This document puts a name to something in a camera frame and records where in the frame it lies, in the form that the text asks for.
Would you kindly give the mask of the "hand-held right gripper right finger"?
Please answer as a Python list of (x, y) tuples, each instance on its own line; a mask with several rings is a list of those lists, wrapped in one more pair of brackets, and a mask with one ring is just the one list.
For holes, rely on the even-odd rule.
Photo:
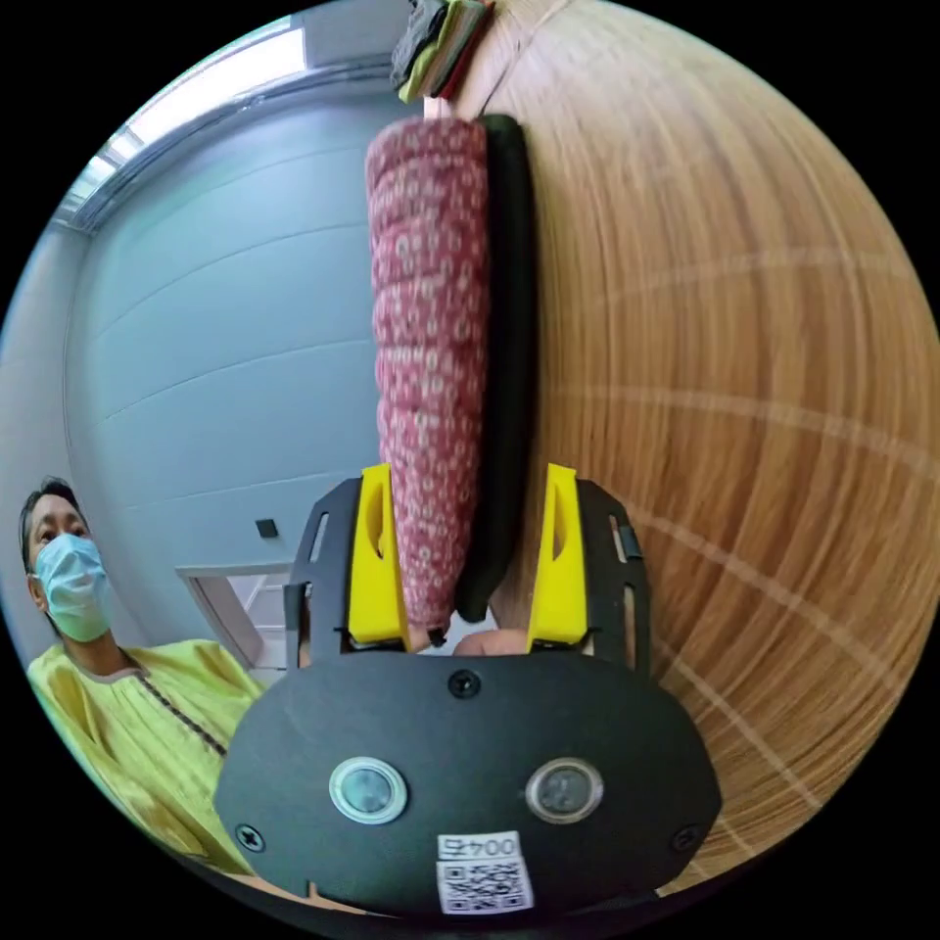
[(587, 633), (588, 592), (578, 479), (574, 469), (550, 463), (546, 468), (526, 649), (576, 648)]

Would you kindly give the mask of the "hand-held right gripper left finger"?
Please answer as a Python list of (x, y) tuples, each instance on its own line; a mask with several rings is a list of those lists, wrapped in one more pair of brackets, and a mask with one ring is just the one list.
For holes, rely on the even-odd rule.
[(362, 647), (410, 649), (400, 575), (392, 474), (387, 463), (362, 471), (352, 539), (348, 632)]

